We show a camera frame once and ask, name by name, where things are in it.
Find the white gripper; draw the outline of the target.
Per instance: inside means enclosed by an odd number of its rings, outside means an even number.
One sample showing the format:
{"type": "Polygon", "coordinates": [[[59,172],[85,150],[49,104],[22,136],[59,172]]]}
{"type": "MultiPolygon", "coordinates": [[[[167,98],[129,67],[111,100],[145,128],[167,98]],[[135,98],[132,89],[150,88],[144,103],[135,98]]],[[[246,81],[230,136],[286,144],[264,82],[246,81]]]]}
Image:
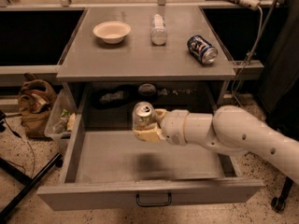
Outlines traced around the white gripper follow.
{"type": "Polygon", "coordinates": [[[141,141],[157,143],[164,139],[178,146],[186,146],[184,136],[185,119],[189,115],[186,110],[173,110],[168,112],[166,109],[155,109],[155,120],[160,124],[161,129],[154,127],[149,130],[134,130],[135,137],[141,141]]]}

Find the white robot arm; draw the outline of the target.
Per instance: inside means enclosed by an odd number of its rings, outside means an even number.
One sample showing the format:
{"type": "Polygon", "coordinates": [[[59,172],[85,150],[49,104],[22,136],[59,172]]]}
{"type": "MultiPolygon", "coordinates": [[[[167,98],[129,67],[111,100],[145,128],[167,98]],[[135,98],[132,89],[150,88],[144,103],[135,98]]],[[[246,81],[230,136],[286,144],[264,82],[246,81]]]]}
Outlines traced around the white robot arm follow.
{"type": "Polygon", "coordinates": [[[299,183],[298,141],[237,106],[225,105],[213,114],[204,114],[155,109],[141,102],[134,107],[133,132],[141,141],[199,145],[227,156],[251,152],[299,183]]]}

